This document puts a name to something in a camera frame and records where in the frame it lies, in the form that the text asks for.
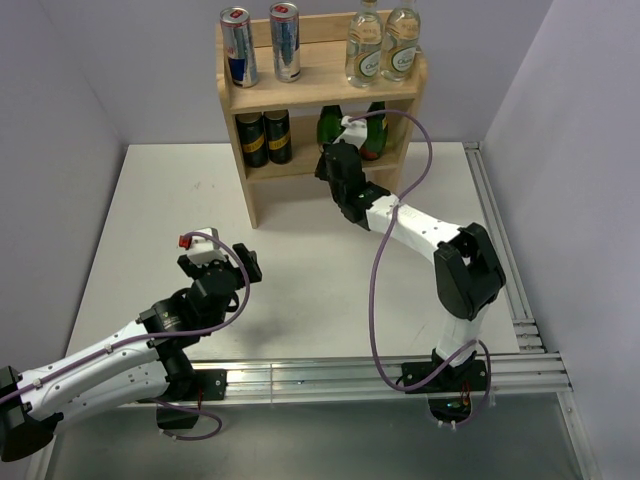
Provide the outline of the blue silver can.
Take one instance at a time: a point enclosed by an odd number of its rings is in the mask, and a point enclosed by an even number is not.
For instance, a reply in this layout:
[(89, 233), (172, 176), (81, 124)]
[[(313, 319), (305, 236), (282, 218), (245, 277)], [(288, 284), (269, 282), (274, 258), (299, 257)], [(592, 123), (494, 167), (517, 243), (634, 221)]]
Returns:
[(278, 2), (269, 10), (274, 72), (279, 81), (300, 78), (299, 11), (291, 2)]
[(228, 7), (220, 13), (223, 47), (236, 86), (250, 88), (258, 83), (251, 18), (243, 7)]

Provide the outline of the clear glass bottle green cap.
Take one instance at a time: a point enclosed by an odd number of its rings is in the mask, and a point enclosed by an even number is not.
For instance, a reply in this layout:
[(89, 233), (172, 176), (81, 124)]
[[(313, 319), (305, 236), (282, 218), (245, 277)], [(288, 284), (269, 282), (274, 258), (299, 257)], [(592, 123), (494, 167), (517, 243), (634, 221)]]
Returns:
[(345, 75), (350, 85), (364, 88), (378, 75), (383, 23), (377, 1), (361, 1), (360, 10), (351, 18), (346, 40)]

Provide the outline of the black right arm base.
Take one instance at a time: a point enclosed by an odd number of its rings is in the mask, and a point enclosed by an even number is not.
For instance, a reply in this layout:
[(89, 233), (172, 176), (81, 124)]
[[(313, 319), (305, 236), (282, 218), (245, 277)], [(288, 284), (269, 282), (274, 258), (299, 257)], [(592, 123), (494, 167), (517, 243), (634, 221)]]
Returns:
[[(396, 380), (398, 386), (412, 387), (433, 373), (439, 360), (430, 362), (405, 362), (401, 364), (401, 375)], [(472, 395), (485, 395), (490, 376), (483, 360), (471, 357), (457, 367), (447, 366), (433, 380), (410, 394), (444, 394), (449, 397), (429, 399), (431, 414), (442, 422), (461, 422), (473, 412)]]

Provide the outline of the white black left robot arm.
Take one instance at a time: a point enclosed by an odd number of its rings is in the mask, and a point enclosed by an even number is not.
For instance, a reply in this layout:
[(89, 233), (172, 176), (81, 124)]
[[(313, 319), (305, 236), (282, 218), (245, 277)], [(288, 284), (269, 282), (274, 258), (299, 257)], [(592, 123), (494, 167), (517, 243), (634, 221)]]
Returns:
[(193, 391), (185, 354), (245, 309), (262, 279), (256, 252), (198, 232), (181, 239), (178, 264), (189, 287), (154, 303), (109, 337), (43, 367), (1, 370), (1, 459), (13, 462), (47, 446), (80, 420), (136, 402), (166, 404)]

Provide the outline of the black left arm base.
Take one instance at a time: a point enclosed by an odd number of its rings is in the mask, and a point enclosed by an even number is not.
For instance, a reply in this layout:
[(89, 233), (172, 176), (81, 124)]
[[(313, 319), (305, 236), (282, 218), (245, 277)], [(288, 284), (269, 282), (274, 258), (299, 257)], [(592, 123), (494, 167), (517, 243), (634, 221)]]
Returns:
[[(170, 386), (161, 399), (166, 402), (192, 402), (202, 407), (204, 402), (222, 401), (225, 398), (227, 371), (224, 369), (196, 370), (190, 380)], [(197, 423), (198, 415), (183, 413), (158, 405), (156, 423), (163, 430), (191, 430)]]

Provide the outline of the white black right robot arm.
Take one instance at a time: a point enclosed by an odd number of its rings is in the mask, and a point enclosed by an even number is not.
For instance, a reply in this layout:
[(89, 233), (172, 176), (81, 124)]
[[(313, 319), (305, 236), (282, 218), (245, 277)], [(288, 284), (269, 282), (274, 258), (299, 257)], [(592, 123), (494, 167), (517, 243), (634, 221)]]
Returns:
[(316, 177), (329, 184), (344, 217), (361, 228), (393, 238), (434, 267), (437, 297), (448, 313), (434, 349), (435, 383), (452, 390), (468, 374), (480, 326), (506, 275), (486, 229), (451, 224), (423, 213), (366, 179), (356, 147), (344, 141), (326, 145)]

